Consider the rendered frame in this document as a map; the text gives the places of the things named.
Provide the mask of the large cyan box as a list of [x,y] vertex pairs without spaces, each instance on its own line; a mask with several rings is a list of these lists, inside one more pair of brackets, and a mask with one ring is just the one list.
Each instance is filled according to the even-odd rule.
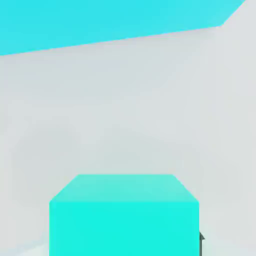
[[0,0],[0,56],[221,26],[245,0]]

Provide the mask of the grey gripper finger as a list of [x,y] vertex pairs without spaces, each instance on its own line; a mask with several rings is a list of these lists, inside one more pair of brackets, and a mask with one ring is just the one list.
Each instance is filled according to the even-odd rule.
[[199,256],[203,256],[203,240],[205,240],[202,233],[199,233]]

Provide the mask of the small turquoise cube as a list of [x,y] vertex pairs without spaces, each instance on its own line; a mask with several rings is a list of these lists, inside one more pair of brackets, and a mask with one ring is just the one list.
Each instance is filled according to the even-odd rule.
[[171,174],[80,174],[49,203],[49,256],[200,256],[199,209]]

